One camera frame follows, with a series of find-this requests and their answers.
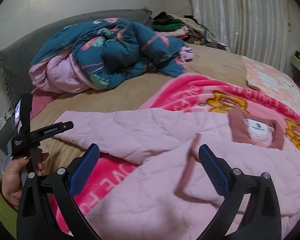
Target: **metal pin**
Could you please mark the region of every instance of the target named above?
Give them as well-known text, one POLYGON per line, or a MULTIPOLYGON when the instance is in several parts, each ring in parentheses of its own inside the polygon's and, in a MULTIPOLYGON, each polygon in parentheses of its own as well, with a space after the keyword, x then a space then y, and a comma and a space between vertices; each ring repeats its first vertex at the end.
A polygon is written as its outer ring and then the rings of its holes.
POLYGON ((65 172, 66 172, 66 169, 65 169, 65 168, 60 168, 60 169, 57 170, 57 173, 58 173, 59 175, 62 175, 62 174, 64 174, 65 172))
POLYGON ((263 176, 265 179, 269 179, 269 178, 270 178, 270 174, 267 173, 267 172, 262 173, 262 176, 263 176))
POLYGON ((35 173, 34 173, 34 172, 30 172, 30 173, 28 174, 28 178, 29 178, 29 179, 32 179, 34 176, 35 176, 35 173))
POLYGON ((240 175, 240 174, 241 174, 241 170, 239 170, 238 168, 233 169, 232 172, 233 172, 235 175, 240 175))

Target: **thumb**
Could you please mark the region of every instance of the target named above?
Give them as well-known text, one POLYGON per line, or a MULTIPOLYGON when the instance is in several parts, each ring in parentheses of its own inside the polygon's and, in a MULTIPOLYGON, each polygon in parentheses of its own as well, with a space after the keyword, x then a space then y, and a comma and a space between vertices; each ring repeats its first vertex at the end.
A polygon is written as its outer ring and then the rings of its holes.
POLYGON ((20 170, 27 165, 29 161, 30 156, 20 156, 18 158, 15 158, 14 160, 10 161, 5 173, 17 175, 20 173, 20 170))

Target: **striped curtain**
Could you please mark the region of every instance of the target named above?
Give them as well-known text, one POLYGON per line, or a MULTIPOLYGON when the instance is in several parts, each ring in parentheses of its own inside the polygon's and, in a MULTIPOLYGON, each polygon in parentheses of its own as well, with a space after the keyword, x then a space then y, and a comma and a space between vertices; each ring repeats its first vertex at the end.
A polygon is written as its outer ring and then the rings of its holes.
POLYGON ((209 29, 211 39, 227 45, 233 53, 284 70, 288 0, 192 0, 192 3, 194 17, 209 29))

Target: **person's arm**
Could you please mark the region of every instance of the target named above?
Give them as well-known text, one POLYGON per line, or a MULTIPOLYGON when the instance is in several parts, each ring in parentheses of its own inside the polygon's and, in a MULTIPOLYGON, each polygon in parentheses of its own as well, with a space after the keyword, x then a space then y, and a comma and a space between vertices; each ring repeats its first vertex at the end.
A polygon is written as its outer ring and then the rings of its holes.
MULTIPOLYGON (((42 161, 48 158, 48 153, 42 154, 42 161)), ((17 210, 19 207, 22 187, 20 185, 20 170, 26 166, 30 157, 19 157, 10 160, 2 178, 0 178, 0 221, 16 239, 17 210)), ((44 175, 44 163, 38 165, 38 175, 44 175)))

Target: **textured blue pad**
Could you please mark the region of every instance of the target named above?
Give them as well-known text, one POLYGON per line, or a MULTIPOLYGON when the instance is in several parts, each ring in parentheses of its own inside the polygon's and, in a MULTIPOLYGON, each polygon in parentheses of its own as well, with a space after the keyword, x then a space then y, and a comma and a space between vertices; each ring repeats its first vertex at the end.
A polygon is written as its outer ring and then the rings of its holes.
POLYGON ((69 188, 69 193, 72 198, 82 192, 93 168, 99 160, 99 154, 98 145, 94 145, 72 175, 69 188))
POLYGON ((226 197, 229 193, 229 180, 205 145, 199 148, 199 160, 218 195, 226 197))

